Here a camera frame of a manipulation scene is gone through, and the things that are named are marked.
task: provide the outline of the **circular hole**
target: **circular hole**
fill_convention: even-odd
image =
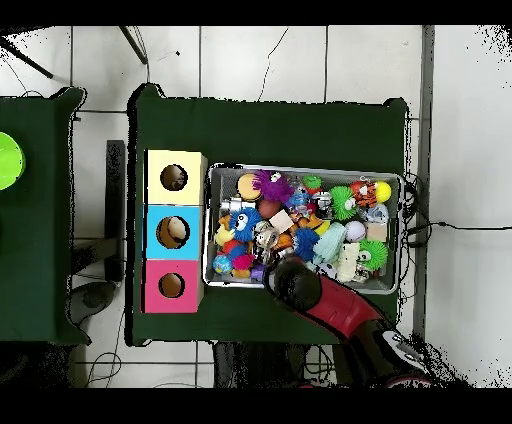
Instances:
[[[162,219],[156,228],[158,242],[167,249],[179,249],[190,237],[187,222],[179,216],[168,216]]]
[[[165,274],[158,281],[158,289],[165,297],[180,297],[185,290],[185,280],[175,272]]]
[[[160,174],[160,182],[169,191],[179,191],[187,184],[187,172],[179,165],[168,165]]]

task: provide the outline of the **pink box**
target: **pink box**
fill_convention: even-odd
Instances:
[[[160,280],[167,274],[177,274],[182,288],[176,297],[166,297],[160,291]],[[143,313],[194,313],[203,298],[200,261],[147,260]]]

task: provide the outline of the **green spiky ball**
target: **green spiky ball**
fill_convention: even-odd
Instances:
[[[346,221],[356,214],[357,208],[355,206],[350,210],[345,209],[345,202],[353,197],[352,190],[349,187],[336,186],[331,188],[330,193],[332,196],[332,209],[336,219]]]
[[[388,248],[384,243],[377,240],[361,240],[359,242],[359,251],[367,250],[372,255],[369,261],[364,261],[362,264],[371,271],[384,266],[388,260]]]
[[[316,175],[304,175],[302,178],[302,184],[304,184],[304,187],[310,188],[312,190],[315,190],[317,188],[320,188],[322,185],[322,179],[320,177],[317,177]]]

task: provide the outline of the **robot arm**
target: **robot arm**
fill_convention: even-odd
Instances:
[[[318,276],[297,257],[288,257],[268,270],[264,282],[277,300],[348,341],[363,365],[359,385],[432,384],[421,356],[355,291]]]

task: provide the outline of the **stacked cubes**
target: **stacked cubes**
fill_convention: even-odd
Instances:
[[[197,312],[206,159],[197,152],[147,150],[144,161],[142,312]]]

